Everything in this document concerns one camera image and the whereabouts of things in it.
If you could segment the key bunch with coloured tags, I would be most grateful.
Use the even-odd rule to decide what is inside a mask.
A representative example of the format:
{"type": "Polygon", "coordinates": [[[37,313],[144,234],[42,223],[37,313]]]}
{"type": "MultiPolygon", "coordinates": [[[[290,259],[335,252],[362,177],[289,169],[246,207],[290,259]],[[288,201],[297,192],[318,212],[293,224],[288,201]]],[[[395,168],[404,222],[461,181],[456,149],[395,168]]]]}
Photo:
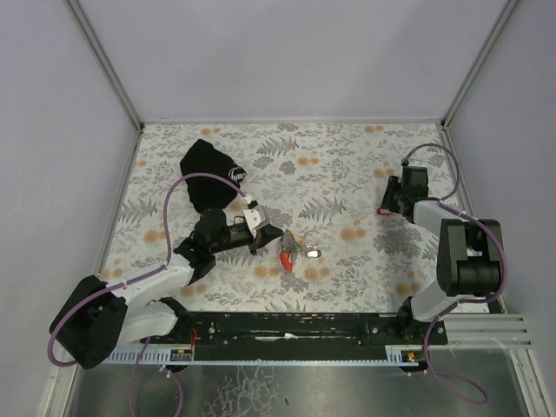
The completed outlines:
{"type": "Polygon", "coordinates": [[[303,237],[286,229],[280,238],[279,260],[287,273],[292,273],[298,258],[318,259],[321,251],[307,245],[303,237]]]}

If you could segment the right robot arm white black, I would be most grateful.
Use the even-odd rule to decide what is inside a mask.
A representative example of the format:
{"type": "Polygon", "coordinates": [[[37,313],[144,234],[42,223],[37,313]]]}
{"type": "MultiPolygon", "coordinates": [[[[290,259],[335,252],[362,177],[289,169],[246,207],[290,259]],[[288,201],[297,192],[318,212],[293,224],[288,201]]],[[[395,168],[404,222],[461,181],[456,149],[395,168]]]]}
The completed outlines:
{"type": "Polygon", "coordinates": [[[435,280],[398,310],[408,322],[430,323],[461,303],[489,303],[506,279],[500,223],[459,212],[428,192],[427,169],[405,166],[388,178],[377,210],[401,215],[438,238],[435,280]]]}

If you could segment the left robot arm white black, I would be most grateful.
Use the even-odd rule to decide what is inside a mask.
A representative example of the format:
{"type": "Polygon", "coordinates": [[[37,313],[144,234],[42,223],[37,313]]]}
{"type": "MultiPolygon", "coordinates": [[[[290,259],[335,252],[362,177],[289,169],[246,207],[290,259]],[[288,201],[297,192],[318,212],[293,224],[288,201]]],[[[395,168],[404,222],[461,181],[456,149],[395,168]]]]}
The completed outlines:
{"type": "Polygon", "coordinates": [[[60,344],[72,358],[70,365],[91,369],[120,345],[169,334],[178,321],[167,300],[172,292],[206,276],[216,254],[242,247],[256,254],[283,234],[262,207],[244,210],[234,224],[220,209],[205,210],[190,235],[154,270],[115,285],[94,275],[81,279],[50,324],[50,361],[64,365],[53,352],[60,344]]]}

